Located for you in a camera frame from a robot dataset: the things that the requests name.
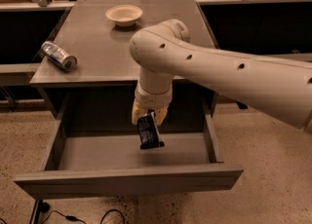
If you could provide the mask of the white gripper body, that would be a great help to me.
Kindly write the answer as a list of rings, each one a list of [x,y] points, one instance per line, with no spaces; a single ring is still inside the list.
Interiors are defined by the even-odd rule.
[[[138,105],[144,109],[160,109],[168,107],[173,99],[173,87],[170,87],[165,93],[148,93],[141,85],[136,86],[135,100]]]

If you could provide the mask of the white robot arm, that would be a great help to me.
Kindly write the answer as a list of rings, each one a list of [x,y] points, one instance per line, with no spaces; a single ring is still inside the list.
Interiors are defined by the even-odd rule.
[[[296,128],[312,126],[312,66],[308,62],[254,56],[189,44],[177,19],[145,27],[130,41],[140,65],[132,121],[147,111],[161,124],[172,101],[172,81],[183,77]]]

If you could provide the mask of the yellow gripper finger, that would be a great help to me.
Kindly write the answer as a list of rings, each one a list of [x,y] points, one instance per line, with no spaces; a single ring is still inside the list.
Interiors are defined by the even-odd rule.
[[[161,126],[168,113],[168,107],[164,106],[155,110],[155,121],[157,126]]]
[[[134,100],[133,109],[132,109],[132,123],[137,124],[137,120],[143,117],[147,113],[147,109],[141,106],[137,100]]]

